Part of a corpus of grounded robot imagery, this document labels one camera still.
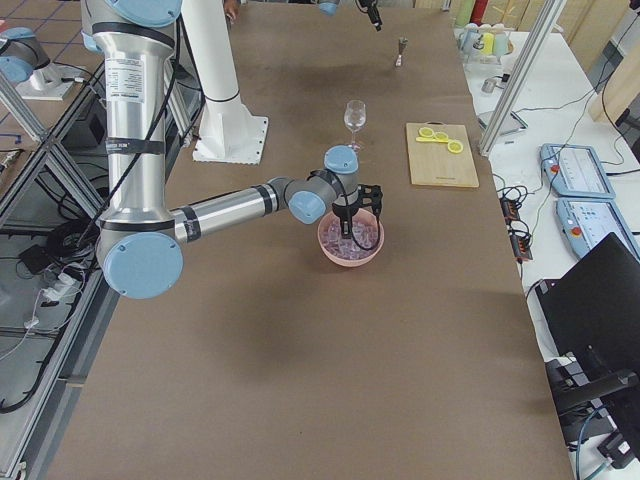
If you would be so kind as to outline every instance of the wooden cutting board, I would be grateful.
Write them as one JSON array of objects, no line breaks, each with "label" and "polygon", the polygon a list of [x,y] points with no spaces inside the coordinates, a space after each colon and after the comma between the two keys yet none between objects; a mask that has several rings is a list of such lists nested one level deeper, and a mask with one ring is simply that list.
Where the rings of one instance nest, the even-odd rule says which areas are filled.
[{"label": "wooden cutting board", "polygon": [[[460,140],[464,150],[451,153],[444,143],[416,142],[420,127],[431,127],[436,132],[447,133],[449,138]],[[480,185],[464,125],[407,123],[407,150],[413,185],[468,188]]]}]

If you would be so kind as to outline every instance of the white table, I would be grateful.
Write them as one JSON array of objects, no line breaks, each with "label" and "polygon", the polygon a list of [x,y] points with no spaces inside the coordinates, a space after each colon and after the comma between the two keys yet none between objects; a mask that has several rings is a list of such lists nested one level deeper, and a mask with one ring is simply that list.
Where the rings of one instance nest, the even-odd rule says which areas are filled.
[{"label": "white table", "polygon": [[[520,51],[527,33],[514,32],[511,41],[515,52]],[[481,91],[486,78],[502,74],[500,65],[469,63],[465,67],[469,90],[473,95],[476,113],[493,110],[502,90],[496,88],[492,94]],[[556,107],[577,100],[591,89],[591,84],[582,72],[560,34],[550,35],[545,48],[537,59],[526,85],[520,94],[514,111],[521,108]],[[540,186],[539,147],[543,143],[567,142],[576,120],[582,115],[586,102],[592,102],[596,95],[588,95],[584,100],[568,105],[561,110],[541,110],[521,112],[519,115],[529,128],[525,133],[501,137],[489,156],[494,173],[506,181],[507,186],[525,185],[529,190]],[[616,143],[622,159],[614,149],[618,133],[610,124],[595,123],[586,112],[578,124],[570,143],[593,146],[603,161],[621,162],[619,166],[605,165],[608,172],[626,171],[638,168],[638,162],[631,150],[619,139]],[[616,191],[616,203],[629,228],[640,230],[640,173],[621,177],[610,177]],[[496,188],[502,182],[496,179]],[[520,210],[521,218],[531,227],[536,223],[538,208],[549,192],[549,182],[544,179],[544,187],[535,195],[529,196]],[[555,199],[552,193],[540,209],[540,219],[535,230],[532,253],[533,261],[524,263],[522,285],[525,292],[542,278],[560,278],[576,262],[577,258],[564,238],[555,215]],[[529,311],[536,328],[538,344],[545,361],[557,357],[557,351],[547,329],[542,310],[535,298],[529,295]],[[580,472],[584,479],[603,461],[596,446],[605,436],[594,437],[584,444],[580,451]],[[640,462],[633,460],[624,470],[608,468],[598,475],[601,480],[637,480],[640,478]]]}]

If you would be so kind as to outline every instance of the robot label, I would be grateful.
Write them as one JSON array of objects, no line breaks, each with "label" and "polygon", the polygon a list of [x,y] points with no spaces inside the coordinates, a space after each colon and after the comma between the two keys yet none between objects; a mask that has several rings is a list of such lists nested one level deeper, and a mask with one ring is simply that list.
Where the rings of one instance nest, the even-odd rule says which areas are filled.
[{"label": "robot label", "polygon": [[144,60],[108,58],[107,100],[144,103]]}]

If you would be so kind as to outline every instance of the person's hand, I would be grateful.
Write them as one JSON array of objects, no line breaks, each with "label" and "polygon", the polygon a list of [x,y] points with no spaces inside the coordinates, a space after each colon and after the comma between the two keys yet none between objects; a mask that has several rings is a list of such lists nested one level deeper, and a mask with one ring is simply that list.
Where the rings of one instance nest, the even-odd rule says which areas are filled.
[{"label": "person's hand", "polygon": [[224,14],[229,17],[231,22],[235,22],[238,19],[239,7],[237,0],[224,0],[223,7]]}]

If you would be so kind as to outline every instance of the black monitor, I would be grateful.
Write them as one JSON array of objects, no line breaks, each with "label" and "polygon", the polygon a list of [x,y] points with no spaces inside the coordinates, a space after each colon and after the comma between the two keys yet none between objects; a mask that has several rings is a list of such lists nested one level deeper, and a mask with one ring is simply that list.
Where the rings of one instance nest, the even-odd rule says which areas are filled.
[{"label": "black monitor", "polygon": [[[558,353],[572,352],[590,382],[640,375],[640,263],[615,234],[538,297]],[[625,387],[601,400],[640,458],[640,386]]]}]

